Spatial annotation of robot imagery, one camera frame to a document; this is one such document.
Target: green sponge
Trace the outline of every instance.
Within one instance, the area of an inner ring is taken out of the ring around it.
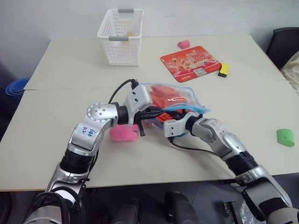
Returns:
[[[295,145],[293,132],[290,129],[279,129],[276,131],[276,134],[278,143],[289,147]]]

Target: table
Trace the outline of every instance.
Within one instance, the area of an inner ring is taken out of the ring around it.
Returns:
[[[44,189],[88,105],[107,102],[118,82],[176,83],[159,57],[178,50],[174,43],[182,39],[143,38],[139,67],[105,65],[98,60],[103,55],[97,40],[51,42],[0,143],[0,190]],[[276,142],[280,128],[292,129],[298,142],[299,98],[251,37],[188,39],[231,65],[227,78],[208,74],[182,83],[211,109],[206,116],[224,122],[273,175],[299,172],[298,144],[289,148]],[[128,91],[126,86],[115,100],[123,102]],[[174,149],[157,129],[146,134],[136,142],[116,143],[106,133],[88,187],[233,178],[219,158]],[[179,144],[209,149],[190,135]]]

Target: pink toy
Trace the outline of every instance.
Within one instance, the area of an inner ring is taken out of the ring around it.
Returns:
[[[185,49],[185,48],[190,47],[190,42],[189,42],[188,40],[181,41],[181,42],[178,43],[178,46],[179,46],[181,49]]]
[[[138,125],[129,127],[127,125],[117,125],[110,129],[110,137],[113,141],[136,141]]]

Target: handwritten label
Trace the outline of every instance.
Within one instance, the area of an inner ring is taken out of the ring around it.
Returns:
[[[82,133],[85,134],[86,132],[87,132],[87,127],[83,127]],[[92,137],[94,133],[96,133],[95,130],[89,129],[87,136]]]

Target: silver robot arm segment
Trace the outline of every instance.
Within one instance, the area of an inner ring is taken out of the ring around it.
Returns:
[[[236,182],[246,187],[242,195],[258,220],[267,220],[269,224],[298,223],[298,210],[292,208],[287,193],[263,166],[257,164],[238,137],[219,120],[201,118],[189,112],[179,121],[164,123],[166,137],[187,132],[206,142],[234,172]],[[274,218],[277,214],[285,214],[281,220],[286,221],[277,222],[279,219]]]
[[[75,202],[82,203],[79,202],[81,193],[95,164],[104,132],[117,124],[133,125],[136,122],[135,115],[138,112],[142,115],[146,114],[144,110],[151,104],[152,99],[146,87],[137,85],[128,94],[123,106],[117,103],[90,105],[83,121],[75,127],[65,154],[57,164],[46,191],[42,193],[44,195],[37,196],[38,199],[33,204],[35,209],[24,224],[70,223],[66,202],[71,202],[73,205]],[[41,199],[46,201],[50,196],[55,196],[56,203],[59,202],[58,206],[46,203],[40,205]]]

